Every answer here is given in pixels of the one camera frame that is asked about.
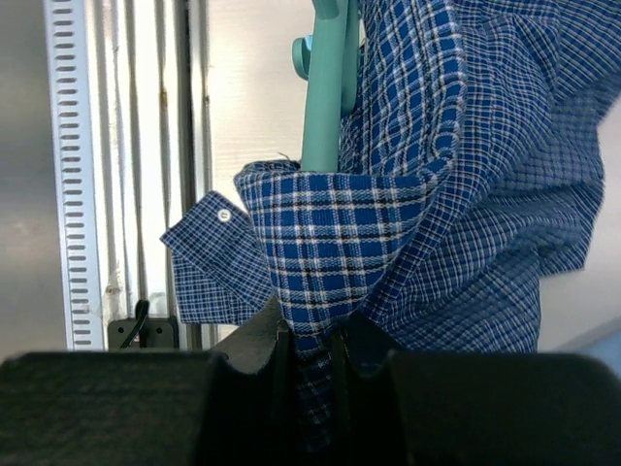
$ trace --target clothes hanger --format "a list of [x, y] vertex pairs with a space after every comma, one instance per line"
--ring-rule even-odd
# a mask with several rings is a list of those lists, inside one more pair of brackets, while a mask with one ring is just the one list
[[312, 36], [293, 43], [293, 66], [309, 82], [302, 170], [339, 169], [341, 118], [356, 103], [359, 61], [358, 0], [312, 0]]

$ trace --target plaid pattern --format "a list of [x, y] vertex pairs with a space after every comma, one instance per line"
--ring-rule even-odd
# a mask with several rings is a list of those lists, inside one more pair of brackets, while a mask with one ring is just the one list
[[326, 338], [353, 311], [412, 350], [536, 349], [539, 279], [583, 266], [604, 192], [597, 125], [621, 90], [613, 0], [361, 10], [340, 173], [250, 164], [236, 187], [251, 227], [230, 206], [241, 226], [218, 225], [212, 194], [165, 236], [182, 316], [241, 322], [278, 295], [310, 450], [329, 442]]

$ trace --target shirt sleeve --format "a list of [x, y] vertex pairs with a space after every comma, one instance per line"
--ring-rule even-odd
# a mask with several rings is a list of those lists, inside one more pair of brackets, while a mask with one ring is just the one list
[[210, 192], [164, 236], [184, 323], [242, 325], [268, 302], [272, 284], [248, 216]]

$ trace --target perforated metal strip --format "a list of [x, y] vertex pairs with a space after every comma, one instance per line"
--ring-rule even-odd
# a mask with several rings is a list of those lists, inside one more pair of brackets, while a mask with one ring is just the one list
[[102, 350], [83, 1], [44, 6], [67, 348]]

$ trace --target shirt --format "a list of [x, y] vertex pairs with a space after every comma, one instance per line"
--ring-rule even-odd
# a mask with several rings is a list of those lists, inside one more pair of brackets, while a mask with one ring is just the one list
[[410, 350], [534, 351], [539, 279], [579, 269], [604, 195], [597, 126], [621, 89], [612, 0], [362, 0], [340, 172], [256, 162], [163, 238], [181, 317], [276, 293], [304, 447], [328, 445], [327, 337], [357, 311]]

